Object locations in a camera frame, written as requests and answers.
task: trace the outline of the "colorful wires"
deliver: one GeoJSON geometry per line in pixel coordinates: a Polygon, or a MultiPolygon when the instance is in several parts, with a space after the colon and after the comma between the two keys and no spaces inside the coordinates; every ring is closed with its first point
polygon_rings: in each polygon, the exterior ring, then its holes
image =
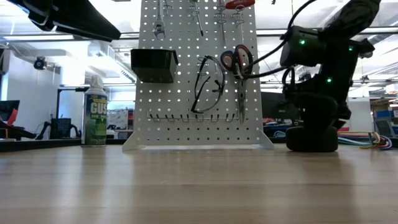
{"type": "Polygon", "coordinates": [[[391,139],[376,132],[339,131],[339,143],[359,146],[361,149],[388,150],[392,147],[391,139]]]}

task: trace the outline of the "white wall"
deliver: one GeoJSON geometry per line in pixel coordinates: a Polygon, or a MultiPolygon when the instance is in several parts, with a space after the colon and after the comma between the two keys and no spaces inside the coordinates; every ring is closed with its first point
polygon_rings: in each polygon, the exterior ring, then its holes
{"type": "Polygon", "coordinates": [[[49,121],[50,115],[56,115],[57,89],[60,75],[48,70],[38,71],[33,65],[19,59],[7,50],[4,58],[4,76],[7,84],[2,91],[2,100],[20,100],[15,126],[25,127],[34,133],[38,125],[49,121]]]}
{"type": "Polygon", "coordinates": [[[370,100],[348,100],[351,119],[348,121],[350,131],[373,131],[370,100]]]}

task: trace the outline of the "ceiling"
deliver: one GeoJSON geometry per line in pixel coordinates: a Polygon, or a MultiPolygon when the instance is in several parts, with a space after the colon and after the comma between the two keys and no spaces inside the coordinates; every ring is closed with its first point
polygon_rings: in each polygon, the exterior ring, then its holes
{"type": "MultiPolygon", "coordinates": [[[[121,32],[139,32],[141,18],[141,1],[121,1],[112,0],[90,0],[97,10],[113,23],[121,32]]],[[[276,0],[272,5],[271,0],[257,0],[256,2],[256,27],[257,29],[284,29],[292,16],[306,0],[276,0]]],[[[295,23],[304,27],[322,27],[329,21],[348,1],[347,0],[318,0],[309,5],[295,20],[295,23]]],[[[386,27],[398,25],[398,0],[382,0],[379,14],[374,20],[373,27],[386,27]]],[[[18,7],[0,0],[0,35],[21,35],[21,34],[43,34],[35,27],[24,12],[18,7]]],[[[360,35],[355,37],[357,40],[370,38],[376,47],[372,58],[360,59],[354,75],[354,79],[360,79],[363,75],[368,75],[372,80],[385,80],[398,78],[398,63],[395,58],[398,56],[396,46],[398,46],[398,35],[360,35]]],[[[86,57],[86,52],[76,51],[77,42],[59,42],[53,44],[54,47],[63,48],[67,51],[74,51],[77,57],[86,57]]],[[[258,53],[264,55],[279,45],[277,37],[258,37],[258,53]]],[[[35,49],[48,48],[50,45],[31,44],[35,49]]],[[[111,43],[115,49],[118,60],[129,67],[129,51],[138,47],[138,40],[117,40],[111,43]]],[[[261,72],[279,66],[280,51],[261,62],[261,72]]],[[[318,67],[306,68],[297,67],[297,73],[318,72],[318,67]]],[[[281,73],[276,76],[262,78],[262,81],[279,82],[281,73]]]]}

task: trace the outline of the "white pegboard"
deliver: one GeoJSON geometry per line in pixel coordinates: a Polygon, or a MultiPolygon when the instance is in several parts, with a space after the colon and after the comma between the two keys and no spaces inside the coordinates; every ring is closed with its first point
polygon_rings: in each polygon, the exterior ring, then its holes
{"type": "MultiPolygon", "coordinates": [[[[273,148],[270,140],[262,132],[259,79],[247,81],[246,119],[243,124],[237,119],[238,88],[231,74],[227,75],[223,96],[215,108],[203,116],[198,116],[198,119],[195,119],[195,114],[189,111],[195,99],[193,89],[198,72],[198,57],[212,55],[220,58],[224,51],[234,50],[234,46],[243,42],[257,58],[254,7],[247,7],[243,11],[245,20],[243,35],[242,28],[236,26],[232,16],[236,11],[224,11],[227,20],[224,25],[226,36],[224,44],[221,27],[214,17],[218,12],[216,0],[198,2],[204,37],[200,35],[196,17],[193,17],[191,10],[188,9],[190,2],[168,0],[173,9],[168,10],[168,14],[164,13],[166,38],[159,40],[155,38],[153,32],[156,2],[156,0],[142,1],[139,48],[174,49],[177,51],[179,65],[174,83],[139,82],[137,84],[134,134],[126,141],[123,150],[140,149],[145,146],[215,145],[217,147],[216,145],[231,144],[260,144],[264,148],[273,148]]],[[[214,71],[213,67],[211,64],[208,71],[214,71]]],[[[258,65],[253,71],[258,73],[258,65]]]]}

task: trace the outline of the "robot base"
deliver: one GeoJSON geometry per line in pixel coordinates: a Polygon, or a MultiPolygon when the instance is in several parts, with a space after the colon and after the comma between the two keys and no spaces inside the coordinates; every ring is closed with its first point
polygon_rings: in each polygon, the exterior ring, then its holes
{"type": "Polygon", "coordinates": [[[295,152],[334,152],[338,148],[337,129],[329,127],[320,134],[302,126],[289,128],[286,146],[295,152]]]}

